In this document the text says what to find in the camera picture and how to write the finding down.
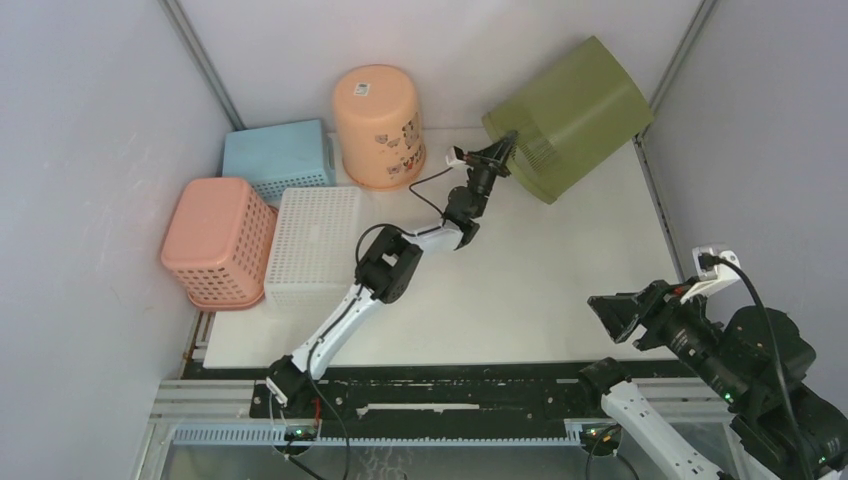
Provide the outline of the green mesh waste bin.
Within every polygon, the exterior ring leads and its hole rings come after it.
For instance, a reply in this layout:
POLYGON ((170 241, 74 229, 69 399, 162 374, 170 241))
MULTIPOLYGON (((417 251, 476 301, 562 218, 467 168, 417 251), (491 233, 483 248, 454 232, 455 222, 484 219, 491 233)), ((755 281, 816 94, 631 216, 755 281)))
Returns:
POLYGON ((493 140, 516 132, 509 171, 530 194, 553 204, 653 119, 634 80, 591 36, 481 121, 493 140))

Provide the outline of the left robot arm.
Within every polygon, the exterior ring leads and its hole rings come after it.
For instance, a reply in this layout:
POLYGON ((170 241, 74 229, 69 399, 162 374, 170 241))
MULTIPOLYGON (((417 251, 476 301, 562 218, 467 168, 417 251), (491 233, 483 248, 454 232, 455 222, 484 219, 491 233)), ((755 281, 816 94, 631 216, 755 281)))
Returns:
POLYGON ((448 150, 448 166, 464 166, 467 179, 449 192, 434 226, 410 232, 378 223, 365 230, 377 235, 365 252, 360 251, 365 237, 357 241, 353 283, 341 303, 314 334, 269 367, 266 386, 277 408, 290 417, 305 414, 313 398, 322 396, 317 381, 333 357, 370 313, 402 297, 420 261, 428 254, 459 250, 474 239, 496 180, 510 175, 508 160, 517 139, 518 132, 510 130, 481 150, 448 150))

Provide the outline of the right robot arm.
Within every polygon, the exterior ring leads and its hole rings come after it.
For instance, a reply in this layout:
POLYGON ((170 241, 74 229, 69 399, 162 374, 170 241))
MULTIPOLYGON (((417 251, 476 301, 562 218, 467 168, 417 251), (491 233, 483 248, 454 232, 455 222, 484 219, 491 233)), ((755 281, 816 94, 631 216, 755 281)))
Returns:
POLYGON ((804 380, 817 358, 784 312, 754 305, 722 323, 707 316, 705 295, 663 280, 635 293, 591 296, 587 303, 616 343, 666 348, 726 404, 744 450, 780 479, 819 478, 847 466, 847 417, 804 380))

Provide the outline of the clear white plastic tray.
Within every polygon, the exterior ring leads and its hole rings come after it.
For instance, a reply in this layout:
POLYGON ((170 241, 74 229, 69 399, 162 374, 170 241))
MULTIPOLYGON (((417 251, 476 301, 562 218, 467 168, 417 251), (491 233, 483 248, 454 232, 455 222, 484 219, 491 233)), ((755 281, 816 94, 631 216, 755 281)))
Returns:
POLYGON ((367 203, 355 186, 283 192, 264 279, 274 310, 324 315, 336 307, 352 283, 353 247, 367 203))

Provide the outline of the orange capybara bucket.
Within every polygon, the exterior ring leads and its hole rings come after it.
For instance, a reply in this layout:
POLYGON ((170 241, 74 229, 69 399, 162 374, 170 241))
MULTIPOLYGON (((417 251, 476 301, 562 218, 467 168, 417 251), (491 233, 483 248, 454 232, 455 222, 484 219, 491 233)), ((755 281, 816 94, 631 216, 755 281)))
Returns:
POLYGON ((357 67, 335 85, 333 116, 342 165, 356 184, 390 191, 415 181, 426 163, 418 91, 401 69, 357 67))

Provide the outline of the pink plastic basket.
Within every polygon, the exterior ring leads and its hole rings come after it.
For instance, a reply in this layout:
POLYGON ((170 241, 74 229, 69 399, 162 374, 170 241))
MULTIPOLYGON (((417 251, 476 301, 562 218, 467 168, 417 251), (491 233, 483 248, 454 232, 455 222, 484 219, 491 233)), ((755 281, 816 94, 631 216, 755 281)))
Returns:
POLYGON ((191 181, 177 202, 160 260, 203 311, 243 310, 264 297, 277 211, 238 177, 191 181))

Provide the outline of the blue plastic basket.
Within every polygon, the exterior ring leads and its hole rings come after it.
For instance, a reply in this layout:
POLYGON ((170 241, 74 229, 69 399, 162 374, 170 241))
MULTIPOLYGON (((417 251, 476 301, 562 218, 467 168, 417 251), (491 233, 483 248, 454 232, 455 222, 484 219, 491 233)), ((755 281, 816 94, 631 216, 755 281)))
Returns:
POLYGON ((332 141, 319 119, 230 132, 221 175, 246 180, 267 203, 290 187, 334 186, 332 141))

